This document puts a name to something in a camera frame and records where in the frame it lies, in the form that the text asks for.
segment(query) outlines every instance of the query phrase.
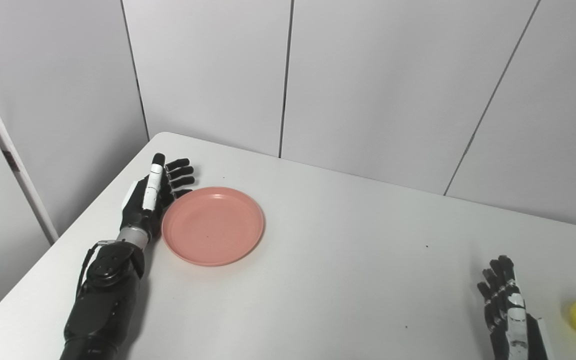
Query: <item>pink plate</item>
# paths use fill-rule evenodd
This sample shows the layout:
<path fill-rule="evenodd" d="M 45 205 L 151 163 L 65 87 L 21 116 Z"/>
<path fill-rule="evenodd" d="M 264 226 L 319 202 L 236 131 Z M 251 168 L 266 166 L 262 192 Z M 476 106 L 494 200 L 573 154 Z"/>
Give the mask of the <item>pink plate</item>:
<path fill-rule="evenodd" d="M 264 215 L 257 203 L 230 187 L 204 187 L 181 196 L 161 224 L 161 235 L 173 253 L 208 267 L 246 256 L 263 230 Z"/>

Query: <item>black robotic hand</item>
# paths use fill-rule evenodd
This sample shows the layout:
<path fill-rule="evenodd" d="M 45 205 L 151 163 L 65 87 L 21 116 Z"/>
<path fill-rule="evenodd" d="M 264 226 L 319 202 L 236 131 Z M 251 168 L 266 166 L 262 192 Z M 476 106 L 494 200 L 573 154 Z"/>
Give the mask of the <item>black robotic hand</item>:
<path fill-rule="evenodd" d="M 164 163 L 164 155 L 157 153 L 150 174 L 133 184 L 117 239 L 99 241 L 87 252 L 64 329 L 61 360 L 113 360 L 126 340 L 144 276 L 144 248 L 159 235 L 165 209 L 190 192 L 178 188 L 195 182 L 188 159 Z"/>
<path fill-rule="evenodd" d="M 190 161 L 184 158 L 165 165 L 164 162 L 164 155 L 156 153 L 150 174 L 133 186 L 132 194 L 123 207 L 120 229 L 139 228 L 148 234 L 148 239 L 156 238 L 164 210 L 175 199 L 191 191 L 179 189 L 195 182 L 195 178 L 189 176 L 194 171 Z"/>
<path fill-rule="evenodd" d="M 512 260 L 506 255 L 490 260 L 483 275 L 487 283 L 477 288 L 485 300 L 494 360 L 548 360 L 539 323 L 526 312 Z"/>

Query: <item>robot finger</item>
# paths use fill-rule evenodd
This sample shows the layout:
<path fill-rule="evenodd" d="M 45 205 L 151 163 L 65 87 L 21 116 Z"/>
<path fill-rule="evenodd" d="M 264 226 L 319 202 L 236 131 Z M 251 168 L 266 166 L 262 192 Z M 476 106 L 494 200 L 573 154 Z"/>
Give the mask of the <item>robot finger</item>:
<path fill-rule="evenodd" d="M 183 158 L 183 159 L 176 159 L 174 161 L 170 161 L 169 163 L 166 164 L 165 168 L 166 171 L 168 171 L 169 173 L 171 171 L 174 171 L 176 169 L 179 169 L 181 167 L 187 167 L 190 165 L 190 160 L 187 158 Z"/>
<path fill-rule="evenodd" d="M 179 199 L 179 198 L 181 198 L 182 196 L 184 196 L 185 194 L 190 193 L 191 191 L 193 191 L 193 190 L 192 190 L 192 189 L 181 189 L 181 190 L 178 190 L 178 191 L 174 191 L 174 192 L 173 192 L 173 196 L 174 196 L 175 199 Z"/>
<path fill-rule="evenodd" d="M 180 178 L 180 177 L 185 176 L 185 175 L 190 175 L 194 171 L 195 171 L 195 169 L 192 166 L 183 166 L 183 167 L 171 170 L 167 174 L 168 174 L 168 178 L 170 180 L 174 180 L 176 178 Z"/>
<path fill-rule="evenodd" d="M 519 285 L 515 278 L 515 269 L 513 261 L 506 255 L 499 256 L 499 264 L 501 265 L 503 276 L 505 277 L 505 287 L 507 294 L 519 293 Z"/>
<path fill-rule="evenodd" d="M 505 300 L 502 296 L 500 296 L 501 290 L 499 288 L 501 281 L 495 275 L 495 272 L 492 269 L 484 269 L 483 274 L 484 278 L 486 278 L 486 281 L 490 285 L 491 299 L 494 302 L 494 305 L 498 311 L 499 314 L 498 316 L 500 319 L 505 320 L 506 319 Z"/>
<path fill-rule="evenodd" d="M 480 282 L 477 284 L 477 289 L 484 297 L 484 317 L 486 319 L 486 325 L 488 330 L 492 333 L 498 324 L 501 323 L 501 319 L 498 317 L 498 311 L 496 310 L 496 306 L 494 301 L 492 301 L 492 296 L 490 293 L 490 289 L 486 282 Z"/>
<path fill-rule="evenodd" d="M 193 176 L 185 176 L 176 178 L 175 180 L 170 181 L 170 188 L 177 189 L 179 187 L 183 187 L 185 185 L 191 185 L 195 183 L 195 178 Z"/>

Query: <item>white table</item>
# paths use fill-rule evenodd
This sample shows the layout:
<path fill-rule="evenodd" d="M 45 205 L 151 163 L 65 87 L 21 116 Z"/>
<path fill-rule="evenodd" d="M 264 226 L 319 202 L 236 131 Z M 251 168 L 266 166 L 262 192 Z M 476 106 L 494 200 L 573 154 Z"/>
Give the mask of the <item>white table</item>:
<path fill-rule="evenodd" d="M 1 301 L 0 360 L 59 358 L 83 257 L 115 238 L 122 199 L 156 152 L 189 157 L 197 187 L 252 196 L 266 226 L 252 253 L 221 267 L 154 243 L 129 359 L 492 359 L 475 284 L 501 254 L 558 360 L 576 359 L 562 317 L 576 299 L 576 225 L 161 133 Z"/>

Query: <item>robotic hand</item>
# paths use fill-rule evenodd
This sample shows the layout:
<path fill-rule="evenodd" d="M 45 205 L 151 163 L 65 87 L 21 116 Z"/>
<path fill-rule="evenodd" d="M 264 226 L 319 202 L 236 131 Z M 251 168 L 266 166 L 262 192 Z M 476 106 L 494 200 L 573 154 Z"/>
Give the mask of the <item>robotic hand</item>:
<path fill-rule="evenodd" d="M 548 360 L 539 321 L 526 312 L 512 260 L 506 255 L 490 260 L 483 274 L 487 284 L 482 281 L 477 288 L 485 300 L 494 360 Z"/>
<path fill-rule="evenodd" d="M 195 182 L 188 159 L 164 163 L 165 156 L 157 153 L 150 174 L 132 185 L 117 239 L 99 241 L 87 252 L 64 329 L 61 360 L 112 360 L 126 340 L 144 276 L 144 248 L 160 234 L 165 209 L 190 192 L 179 188 Z M 88 266 L 96 248 L 98 254 Z"/>

